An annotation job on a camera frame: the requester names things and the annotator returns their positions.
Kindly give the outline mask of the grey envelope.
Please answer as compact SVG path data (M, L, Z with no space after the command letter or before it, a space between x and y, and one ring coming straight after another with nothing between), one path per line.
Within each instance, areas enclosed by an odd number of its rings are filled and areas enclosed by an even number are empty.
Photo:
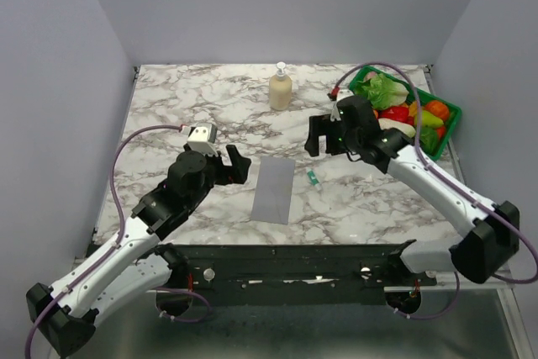
M263 156L258 173L251 219L288 224L293 193L295 161Z

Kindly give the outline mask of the green white glue stick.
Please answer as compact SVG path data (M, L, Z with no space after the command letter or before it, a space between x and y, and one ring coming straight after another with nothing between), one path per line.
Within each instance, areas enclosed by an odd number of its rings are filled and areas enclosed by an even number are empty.
M318 190L320 190L322 188L320 182L319 182L319 179L316 177L314 171L311 169L311 168L307 168L306 169L306 174L308 176L308 179L310 181L310 183Z

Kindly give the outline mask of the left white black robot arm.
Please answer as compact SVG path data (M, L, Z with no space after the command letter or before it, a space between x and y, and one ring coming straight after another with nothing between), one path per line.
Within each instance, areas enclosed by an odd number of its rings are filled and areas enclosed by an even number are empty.
M62 358L92 338L108 298L103 292L138 258L184 224L216 186L246 182L251 159L227 145L230 165L220 153L187 146L166 178L144 195L118 232L81 265L50 286L37 282L26 293L31 333L41 333Z

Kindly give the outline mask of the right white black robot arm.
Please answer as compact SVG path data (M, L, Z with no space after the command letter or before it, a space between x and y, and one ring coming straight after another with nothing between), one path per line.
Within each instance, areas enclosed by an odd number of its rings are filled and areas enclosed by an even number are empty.
M459 272L482 284L518 251L519 210L510 202L496 204L463 186L425 158L401 130L382 129L364 97L342 98L331 113L310 117L304 146L310 156L319 155L321 137L328 154L357 155L411 187L457 232L453 239L411 240L400 245L386 266L392 282L404 285L417 273L436 271Z

